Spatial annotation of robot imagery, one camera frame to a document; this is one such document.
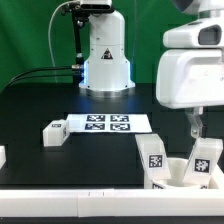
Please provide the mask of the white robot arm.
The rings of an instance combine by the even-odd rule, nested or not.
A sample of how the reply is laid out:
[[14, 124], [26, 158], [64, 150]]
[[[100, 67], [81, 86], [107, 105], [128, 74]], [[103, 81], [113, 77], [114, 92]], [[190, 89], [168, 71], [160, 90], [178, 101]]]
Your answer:
[[[168, 50], [161, 56], [156, 98], [172, 109], [185, 108], [191, 135], [203, 133], [200, 115], [207, 106], [224, 105], [224, 0], [171, 0], [194, 22], [164, 33]], [[80, 0], [90, 14], [90, 56], [84, 63], [82, 92], [114, 97], [130, 92], [130, 63], [124, 55], [124, 18], [112, 0]]]

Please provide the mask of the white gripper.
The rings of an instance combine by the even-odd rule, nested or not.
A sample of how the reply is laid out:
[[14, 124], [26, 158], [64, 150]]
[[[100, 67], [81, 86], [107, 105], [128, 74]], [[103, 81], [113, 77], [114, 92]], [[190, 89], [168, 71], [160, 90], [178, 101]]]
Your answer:
[[172, 109], [187, 108], [191, 136], [202, 136], [205, 106], [224, 105], [224, 61], [220, 49], [168, 50], [158, 65], [156, 98]]

